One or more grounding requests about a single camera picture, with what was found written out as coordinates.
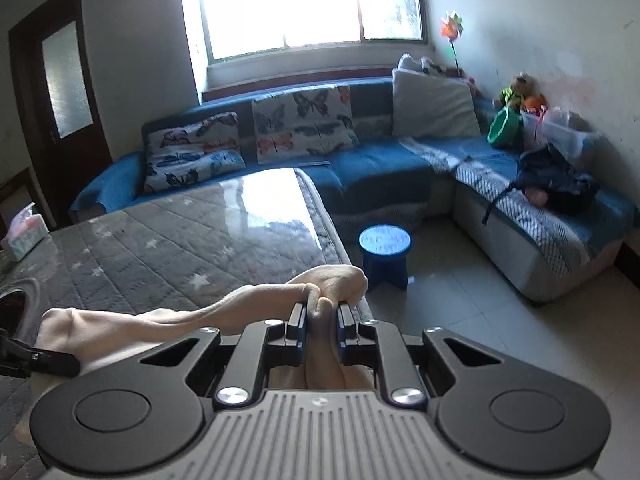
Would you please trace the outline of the cream knit sweater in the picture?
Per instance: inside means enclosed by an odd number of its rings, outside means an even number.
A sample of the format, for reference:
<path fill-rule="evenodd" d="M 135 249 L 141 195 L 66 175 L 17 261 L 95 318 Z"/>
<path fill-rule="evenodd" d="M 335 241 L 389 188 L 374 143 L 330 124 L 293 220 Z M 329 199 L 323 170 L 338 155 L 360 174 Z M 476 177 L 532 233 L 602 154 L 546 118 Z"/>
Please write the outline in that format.
<path fill-rule="evenodd" d="M 344 302 L 355 307 L 367 290 L 363 272 L 350 264 L 315 266 L 285 284 L 245 285 L 195 311 L 156 309 L 142 314 L 51 309 L 41 318 L 36 345 L 71 353 L 89 373 L 152 349 L 203 327 L 224 336 L 239 335 L 258 321 L 286 321 L 293 307 L 307 307 L 303 363 L 281 365 L 269 373 L 276 389 L 369 389 L 372 374 L 361 365 L 338 362 L 334 315 Z"/>

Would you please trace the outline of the dark blue clothes pile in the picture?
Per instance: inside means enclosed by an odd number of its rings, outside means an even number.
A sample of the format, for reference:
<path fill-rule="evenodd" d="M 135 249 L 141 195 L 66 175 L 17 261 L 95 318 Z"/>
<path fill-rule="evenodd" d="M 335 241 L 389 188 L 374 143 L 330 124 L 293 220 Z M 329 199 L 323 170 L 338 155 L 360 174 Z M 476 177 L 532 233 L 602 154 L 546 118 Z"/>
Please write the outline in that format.
<path fill-rule="evenodd" d="M 500 200 L 513 191 L 521 192 L 529 205 L 556 214 L 576 216 L 587 212 L 600 183 L 572 166 L 553 145 L 546 144 L 521 154 L 516 178 L 488 205 L 482 219 L 486 224 Z"/>

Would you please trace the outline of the round black induction cooktop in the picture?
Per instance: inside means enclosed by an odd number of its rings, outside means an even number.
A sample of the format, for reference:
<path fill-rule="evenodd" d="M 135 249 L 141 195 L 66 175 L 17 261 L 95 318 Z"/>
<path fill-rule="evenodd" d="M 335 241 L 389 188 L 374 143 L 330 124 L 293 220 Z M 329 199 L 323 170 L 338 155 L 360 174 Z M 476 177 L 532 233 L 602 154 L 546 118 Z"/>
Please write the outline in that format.
<path fill-rule="evenodd" d="M 40 325 L 40 287 L 33 278 L 21 278 L 1 287 L 1 329 L 9 337 L 33 344 Z"/>

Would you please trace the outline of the blue round plastic stool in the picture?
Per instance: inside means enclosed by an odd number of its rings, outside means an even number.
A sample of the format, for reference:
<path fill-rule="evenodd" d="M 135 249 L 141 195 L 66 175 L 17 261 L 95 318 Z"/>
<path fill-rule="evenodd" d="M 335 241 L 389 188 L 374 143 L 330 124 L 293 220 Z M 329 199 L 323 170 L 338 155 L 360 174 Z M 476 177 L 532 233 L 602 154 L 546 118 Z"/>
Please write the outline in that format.
<path fill-rule="evenodd" d="M 411 248 L 411 236 L 407 231 L 391 224 L 370 226 L 360 233 L 358 244 L 369 292 L 382 283 L 407 289 L 406 257 Z"/>

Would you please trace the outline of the white tissue box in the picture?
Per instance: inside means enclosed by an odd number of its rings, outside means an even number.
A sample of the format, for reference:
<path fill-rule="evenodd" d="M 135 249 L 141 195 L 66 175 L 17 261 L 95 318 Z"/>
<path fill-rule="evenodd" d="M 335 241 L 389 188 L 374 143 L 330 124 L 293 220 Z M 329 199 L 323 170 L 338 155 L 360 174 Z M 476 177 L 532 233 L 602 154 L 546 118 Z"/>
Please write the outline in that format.
<path fill-rule="evenodd" d="M 35 204 L 25 206 L 12 220 L 1 240 L 1 247 L 13 262 L 23 260 L 48 234 L 43 216 L 34 211 Z"/>

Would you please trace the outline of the blue corner sofa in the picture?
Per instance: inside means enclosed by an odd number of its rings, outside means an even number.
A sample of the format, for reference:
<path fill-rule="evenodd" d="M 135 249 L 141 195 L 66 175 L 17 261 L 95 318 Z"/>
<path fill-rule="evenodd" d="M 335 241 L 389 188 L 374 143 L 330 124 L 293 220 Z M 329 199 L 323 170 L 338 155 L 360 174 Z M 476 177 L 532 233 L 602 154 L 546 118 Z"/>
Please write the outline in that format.
<path fill-rule="evenodd" d="M 201 105 L 149 122 L 141 151 L 114 162 L 76 197 L 70 215 L 113 212 L 137 202 L 243 174 L 297 167 L 311 178 L 337 232 L 351 240 L 375 224 L 408 228 L 428 216 L 449 214 L 486 252 L 526 298 L 547 302 L 566 294 L 610 266 L 624 239 L 639 225 L 639 209 L 600 183 L 590 209 L 568 216 L 538 209 L 513 191 L 498 203 L 486 224 L 489 203 L 518 172 L 522 150 L 493 148 L 479 136 L 393 136 L 392 84 L 346 84 L 358 145 L 326 157 L 302 157 L 261 165 L 256 156 L 252 113 L 255 99 Z M 156 130 L 200 122 L 216 114 L 238 115 L 244 169 L 208 181 L 145 194 L 146 136 Z"/>

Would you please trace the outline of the left butterfly print cushion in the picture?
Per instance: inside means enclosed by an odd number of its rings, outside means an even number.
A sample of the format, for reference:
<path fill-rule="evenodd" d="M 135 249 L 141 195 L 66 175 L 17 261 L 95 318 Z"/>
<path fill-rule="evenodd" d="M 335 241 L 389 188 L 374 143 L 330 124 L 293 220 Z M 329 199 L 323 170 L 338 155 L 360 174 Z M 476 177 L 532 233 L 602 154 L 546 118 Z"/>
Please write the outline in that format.
<path fill-rule="evenodd" d="M 145 194 L 187 188 L 246 167 L 238 115 L 225 112 L 146 136 Z"/>

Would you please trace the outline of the butterfly print cushion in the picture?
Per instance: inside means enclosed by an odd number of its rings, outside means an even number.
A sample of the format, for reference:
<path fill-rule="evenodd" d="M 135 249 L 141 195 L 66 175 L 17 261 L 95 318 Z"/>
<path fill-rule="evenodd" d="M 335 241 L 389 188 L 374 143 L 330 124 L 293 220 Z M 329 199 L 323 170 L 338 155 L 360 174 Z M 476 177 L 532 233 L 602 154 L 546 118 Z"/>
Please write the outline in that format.
<path fill-rule="evenodd" d="M 270 93 L 252 102 L 252 113 L 261 165 L 326 157 L 358 145 L 346 84 Z"/>
<path fill-rule="evenodd" d="M 146 136 L 145 194 L 187 188 L 246 167 L 238 115 L 225 112 Z"/>

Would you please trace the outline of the dark wooden door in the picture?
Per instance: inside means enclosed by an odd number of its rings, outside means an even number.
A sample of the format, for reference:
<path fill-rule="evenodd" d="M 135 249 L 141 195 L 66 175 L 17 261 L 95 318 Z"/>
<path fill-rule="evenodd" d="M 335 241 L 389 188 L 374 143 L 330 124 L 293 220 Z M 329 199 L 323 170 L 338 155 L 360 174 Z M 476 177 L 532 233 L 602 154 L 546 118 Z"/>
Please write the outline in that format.
<path fill-rule="evenodd" d="M 13 87 L 32 168 L 59 228 L 112 163 L 90 76 L 82 0 L 47 0 L 9 31 Z"/>

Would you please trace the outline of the grey plain pillow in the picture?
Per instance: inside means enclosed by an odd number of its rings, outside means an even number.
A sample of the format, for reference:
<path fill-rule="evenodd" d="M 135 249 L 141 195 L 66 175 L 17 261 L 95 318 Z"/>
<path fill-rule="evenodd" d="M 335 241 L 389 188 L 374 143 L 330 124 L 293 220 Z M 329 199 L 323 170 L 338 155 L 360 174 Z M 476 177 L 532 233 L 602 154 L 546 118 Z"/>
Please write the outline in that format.
<path fill-rule="evenodd" d="M 469 85 L 425 73 L 429 58 L 401 55 L 392 73 L 393 136 L 479 136 Z"/>

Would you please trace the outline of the green plastic bowl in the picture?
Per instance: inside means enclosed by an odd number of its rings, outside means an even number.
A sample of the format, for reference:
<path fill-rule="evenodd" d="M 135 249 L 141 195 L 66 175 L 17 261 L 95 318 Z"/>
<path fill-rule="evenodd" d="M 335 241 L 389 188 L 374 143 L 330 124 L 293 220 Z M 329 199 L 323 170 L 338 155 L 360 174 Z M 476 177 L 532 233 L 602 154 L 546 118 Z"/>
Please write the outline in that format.
<path fill-rule="evenodd" d="M 498 110 L 489 126 L 487 142 L 493 148 L 505 148 L 512 151 L 520 150 L 523 145 L 523 119 L 521 114 L 508 106 Z"/>

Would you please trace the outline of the clear plastic storage box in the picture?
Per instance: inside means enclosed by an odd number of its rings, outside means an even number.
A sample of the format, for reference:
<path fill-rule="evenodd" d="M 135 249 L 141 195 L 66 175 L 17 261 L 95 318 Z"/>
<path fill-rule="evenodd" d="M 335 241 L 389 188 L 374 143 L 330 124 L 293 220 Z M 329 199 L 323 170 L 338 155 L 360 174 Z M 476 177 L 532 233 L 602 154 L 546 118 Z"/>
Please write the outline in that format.
<path fill-rule="evenodd" d="M 551 143 L 574 166 L 588 166 L 604 139 L 596 130 L 570 128 L 566 115 L 556 110 L 548 110 L 544 116 L 523 112 L 521 118 L 526 148 Z"/>

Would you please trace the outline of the plush teddy toy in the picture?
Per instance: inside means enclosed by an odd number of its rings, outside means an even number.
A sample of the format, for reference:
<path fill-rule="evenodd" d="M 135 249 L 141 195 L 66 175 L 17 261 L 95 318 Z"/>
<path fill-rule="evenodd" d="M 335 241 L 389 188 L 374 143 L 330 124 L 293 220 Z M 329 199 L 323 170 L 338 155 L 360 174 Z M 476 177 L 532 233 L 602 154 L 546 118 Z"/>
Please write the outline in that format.
<path fill-rule="evenodd" d="M 517 113 L 541 116 L 548 108 L 543 94 L 537 91 L 535 81 L 529 74 L 519 73 L 511 79 L 492 101 L 495 108 L 507 107 Z"/>

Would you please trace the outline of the colourful pinwheel toy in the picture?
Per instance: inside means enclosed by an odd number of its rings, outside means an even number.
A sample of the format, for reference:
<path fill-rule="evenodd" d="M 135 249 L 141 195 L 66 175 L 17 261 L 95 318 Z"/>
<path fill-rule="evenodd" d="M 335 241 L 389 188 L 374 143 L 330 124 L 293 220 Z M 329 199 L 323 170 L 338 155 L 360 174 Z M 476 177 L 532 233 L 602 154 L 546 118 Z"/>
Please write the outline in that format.
<path fill-rule="evenodd" d="M 463 21 L 456 11 L 448 13 L 444 18 L 440 19 L 440 34 L 447 39 L 451 53 L 454 56 L 454 66 L 456 66 L 456 70 L 460 70 L 456 41 L 463 34 Z"/>

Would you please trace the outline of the window with frame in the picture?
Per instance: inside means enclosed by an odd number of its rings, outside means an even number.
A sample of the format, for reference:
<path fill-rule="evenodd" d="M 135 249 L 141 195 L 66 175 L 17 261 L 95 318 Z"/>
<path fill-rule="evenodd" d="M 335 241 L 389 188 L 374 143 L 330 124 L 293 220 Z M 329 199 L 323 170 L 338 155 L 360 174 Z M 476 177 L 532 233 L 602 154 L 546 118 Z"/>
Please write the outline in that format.
<path fill-rule="evenodd" d="M 420 0 L 182 0 L 207 62 L 300 48 L 422 41 Z"/>

